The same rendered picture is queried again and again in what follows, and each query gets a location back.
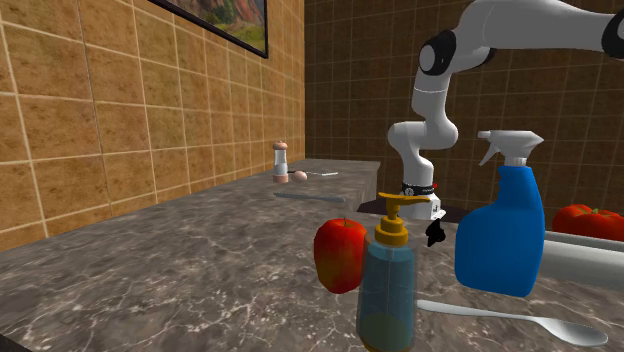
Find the blue spray bottle white trigger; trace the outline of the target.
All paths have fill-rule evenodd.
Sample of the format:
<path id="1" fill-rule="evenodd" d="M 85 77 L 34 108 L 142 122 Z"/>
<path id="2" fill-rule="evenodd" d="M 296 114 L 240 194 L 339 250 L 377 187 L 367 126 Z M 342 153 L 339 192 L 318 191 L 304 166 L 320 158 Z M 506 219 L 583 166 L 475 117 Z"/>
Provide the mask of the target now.
<path id="1" fill-rule="evenodd" d="M 497 199 L 460 221 L 454 269 L 473 289 L 525 297 L 533 289 L 544 248 L 545 218 L 534 173 L 526 161 L 543 139 L 532 131 L 478 133 L 490 147 L 482 161 L 504 156 Z"/>

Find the blue soap dispenser yellow pump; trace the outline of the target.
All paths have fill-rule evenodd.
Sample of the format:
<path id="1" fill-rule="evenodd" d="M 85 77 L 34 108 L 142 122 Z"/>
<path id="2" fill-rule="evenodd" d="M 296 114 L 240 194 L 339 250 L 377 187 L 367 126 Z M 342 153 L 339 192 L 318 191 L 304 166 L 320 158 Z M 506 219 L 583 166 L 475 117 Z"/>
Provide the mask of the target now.
<path id="1" fill-rule="evenodd" d="M 357 333 L 370 352 L 408 352 L 414 322 L 415 255 L 400 208 L 426 202 L 424 196 L 380 193 L 387 214 L 366 246 L 360 284 Z"/>

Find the red apple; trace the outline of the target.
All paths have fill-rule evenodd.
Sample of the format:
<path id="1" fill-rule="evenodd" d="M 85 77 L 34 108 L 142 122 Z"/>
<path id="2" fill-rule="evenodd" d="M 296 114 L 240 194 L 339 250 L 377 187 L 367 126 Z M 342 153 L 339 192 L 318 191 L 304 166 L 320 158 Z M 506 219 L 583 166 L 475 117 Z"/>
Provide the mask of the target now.
<path id="1" fill-rule="evenodd" d="M 331 293 L 344 294 L 361 281 L 362 256 L 367 230 L 347 218 L 326 221 L 314 237 L 314 262 L 317 276 Z"/>

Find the red tomato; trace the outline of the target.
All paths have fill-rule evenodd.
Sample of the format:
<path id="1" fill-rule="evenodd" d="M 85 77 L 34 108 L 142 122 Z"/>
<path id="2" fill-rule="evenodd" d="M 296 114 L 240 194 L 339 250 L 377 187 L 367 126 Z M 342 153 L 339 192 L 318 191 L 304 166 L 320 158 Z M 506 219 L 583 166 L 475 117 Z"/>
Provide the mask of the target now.
<path id="1" fill-rule="evenodd" d="M 556 213 L 552 221 L 552 230 L 624 242 L 624 217 L 607 210 L 573 204 Z"/>

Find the silver spoon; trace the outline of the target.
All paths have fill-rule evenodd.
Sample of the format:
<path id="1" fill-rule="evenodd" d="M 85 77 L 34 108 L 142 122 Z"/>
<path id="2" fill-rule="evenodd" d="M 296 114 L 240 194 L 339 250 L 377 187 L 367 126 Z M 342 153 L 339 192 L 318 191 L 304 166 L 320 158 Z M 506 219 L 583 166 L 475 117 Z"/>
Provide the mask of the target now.
<path id="1" fill-rule="evenodd" d="M 555 318 L 495 312 L 424 299 L 418 299 L 416 305 L 419 309 L 429 312 L 459 316 L 496 317 L 534 322 L 556 338 L 580 347 L 598 347 L 608 342 L 608 335 L 596 328 Z"/>

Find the wooden and clear pepper mill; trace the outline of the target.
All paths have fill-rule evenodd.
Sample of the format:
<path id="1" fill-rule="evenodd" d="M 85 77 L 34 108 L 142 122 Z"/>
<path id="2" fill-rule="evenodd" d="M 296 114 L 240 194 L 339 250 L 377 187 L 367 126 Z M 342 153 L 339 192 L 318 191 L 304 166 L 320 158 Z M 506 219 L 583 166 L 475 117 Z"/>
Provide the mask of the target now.
<path id="1" fill-rule="evenodd" d="M 283 141 L 278 141 L 273 144 L 274 150 L 274 166 L 273 166 L 273 181 L 275 183 L 284 184 L 289 181 L 288 176 L 288 163 L 287 163 L 287 151 L 288 145 Z"/>

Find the framed landscape wall picture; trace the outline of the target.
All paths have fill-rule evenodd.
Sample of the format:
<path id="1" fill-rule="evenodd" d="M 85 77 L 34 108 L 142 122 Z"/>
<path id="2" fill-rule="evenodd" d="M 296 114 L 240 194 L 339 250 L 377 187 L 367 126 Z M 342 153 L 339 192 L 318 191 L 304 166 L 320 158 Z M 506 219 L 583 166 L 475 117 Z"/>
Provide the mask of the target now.
<path id="1" fill-rule="evenodd" d="M 267 0 L 148 0 L 267 59 Z"/>

